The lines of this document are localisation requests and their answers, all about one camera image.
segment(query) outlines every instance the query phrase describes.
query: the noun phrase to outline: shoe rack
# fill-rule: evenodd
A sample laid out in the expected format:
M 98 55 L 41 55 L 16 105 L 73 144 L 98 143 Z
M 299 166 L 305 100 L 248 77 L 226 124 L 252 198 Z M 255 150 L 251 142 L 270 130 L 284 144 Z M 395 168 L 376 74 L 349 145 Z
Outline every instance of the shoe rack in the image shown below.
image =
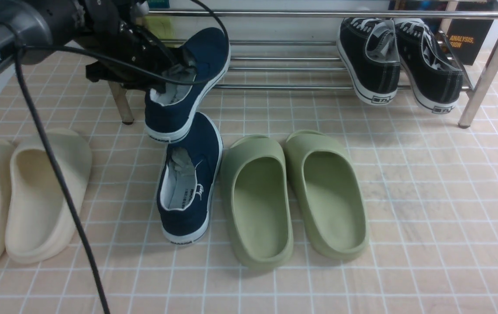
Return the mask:
M 379 17 L 379 18 L 449 18 L 449 19 L 471 19 L 471 20 L 498 20 L 498 0 L 486 0 L 494 4 L 493 10 L 488 11 L 426 11 L 426 10 L 385 10 L 385 11 L 301 11 L 301 10 L 216 10 L 215 14 L 219 17 L 316 17 L 316 18 L 344 18 L 344 17 Z M 208 13 L 203 10 L 150 10 L 152 16 L 181 16 L 181 17 L 209 17 Z M 470 127 L 478 109 L 495 75 L 498 72 L 498 39 L 490 53 L 488 60 L 482 70 L 480 78 L 475 82 L 471 79 L 454 53 L 446 38 L 446 35 L 440 31 L 442 41 L 439 44 L 446 46 L 451 53 L 450 59 L 454 60 L 464 72 L 464 83 L 462 91 L 466 93 L 469 100 L 458 121 L 458 126 L 466 129 Z M 166 44 L 181 44 L 186 40 L 162 40 Z M 333 41 L 290 41 L 290 40 L 231 40 L 232 45 L 247 45 L 247 46 L 335 46 Z M 332 57 L 269 57 L 269 56 L 235 56 L 231 60 L 245 62 L 259 61 L 304 61 L 304 62 L 329 62 L 339 60 L 338 56 Z M 231 66 L 229 71 L 241 72 L 337 72 L 345 71 L 343 67 L 255 67 L 255 66 Z M 297 84 L 217 84 L 215 89 L 227 90 L 252 90 L 252 91 L 351 91 L 353 87 L 349 85 L 297 85 Z M 399 86 L 399 89 L 410 89 L 410 86 Z M 123 97 L 123 89 L 119 86 L 112 86 L 111 92 L 117 104 L 123 123 L 131 124 L 134 119 L 127 98 Z

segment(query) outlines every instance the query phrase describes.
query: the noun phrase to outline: navy blue canvas shoe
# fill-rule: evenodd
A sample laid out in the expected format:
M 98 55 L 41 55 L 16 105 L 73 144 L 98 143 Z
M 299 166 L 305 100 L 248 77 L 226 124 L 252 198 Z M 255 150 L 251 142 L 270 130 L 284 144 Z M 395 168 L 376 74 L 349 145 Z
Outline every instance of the navy blue canvas shoe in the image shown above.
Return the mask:
M 167 146 L 158 188 L 163 235 L 177 245 L 199 240 L 210 220 L 210 205 L 223 144 L 212 120 L 196 113 L 192 132 Z
M 185 68 L 179 73 L 167 73 L 167 76 L 192 82 L 213 79 L 192 86 L 167 83 L 165 94 L 159 94 L 155 89 L 146 93 L 145 131 L 156 141 L 174 143 L 189 133 L 195 112 L 204 96 L 225 75 L 229 67 L 229 43 L 218 28 L 206 28 L 197 32 L 182 47 L 190 52 L 194 67 Z

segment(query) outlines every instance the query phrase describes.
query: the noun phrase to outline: metal rack leg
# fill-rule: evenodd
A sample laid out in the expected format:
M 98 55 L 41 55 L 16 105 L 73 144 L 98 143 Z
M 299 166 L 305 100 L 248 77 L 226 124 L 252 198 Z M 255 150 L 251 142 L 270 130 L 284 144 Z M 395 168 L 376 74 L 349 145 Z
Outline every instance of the metal rack leg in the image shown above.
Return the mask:
M 115 105 L 117 105 L 117 110 L 119 115 L 121 115 L 121 121 L 125 125 L 131 125 L 134 122 L 133 112 L 129 106 L 129 101 L 127 100 L 127 90 L 122 88 L 119 83 L 107 82 L 109 88 L 111 89 L 111 95 L 115 100 Z
M 478 113 L 478 109 L 480 109 L 480 105 L 482 105 L 482 101 L 486 97 L 488 93 L 491 82 L 493 82 L 495 75 L 498 72 L 498 40 L 491 51 L 490 57 L 482 70 L 482 74 L 480 75 L 480 79 L 478 80 L 474 91 L 470 96 L 470 100 L 466 104 L 466 109 L 462 113 L 462 117 L 458 121 L 458 126 L 462 129 L 466 129 L 470 127 L 472 121 L 474 120 L 474 116 Z

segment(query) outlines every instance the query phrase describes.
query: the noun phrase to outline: book cover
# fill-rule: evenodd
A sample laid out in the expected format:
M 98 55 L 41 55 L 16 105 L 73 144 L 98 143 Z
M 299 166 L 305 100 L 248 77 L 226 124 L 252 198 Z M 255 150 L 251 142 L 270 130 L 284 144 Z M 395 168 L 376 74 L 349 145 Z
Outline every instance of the book cover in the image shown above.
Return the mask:
M 492 2 L 459 2 L 456 10 L 493 10 Z M 447 29 L 442 28 L 449 39 L 456 57 L 465 65 L 472 65 L 491 28 L 492 20 L 452 20 Z

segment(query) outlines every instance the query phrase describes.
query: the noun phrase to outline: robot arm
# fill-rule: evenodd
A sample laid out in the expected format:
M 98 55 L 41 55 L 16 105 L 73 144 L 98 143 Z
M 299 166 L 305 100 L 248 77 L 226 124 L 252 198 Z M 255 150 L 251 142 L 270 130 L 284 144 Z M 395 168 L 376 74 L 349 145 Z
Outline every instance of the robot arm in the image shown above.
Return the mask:
M 134 23 L 147 12 L 145 0 L 0 0 L 0 73 L 14 63 L 22 45 L 64 46 L 73 40 L 86 50 L 155 74 L 188 66 L 187 54 L 165 47 Z M 21 61 L 37 64 L 51 53 L 29 50 Z M 110 62 L 87 65 L 86 77 L 93 82 L 117 82 L 127 89 L 165 92 L 165 82 Z

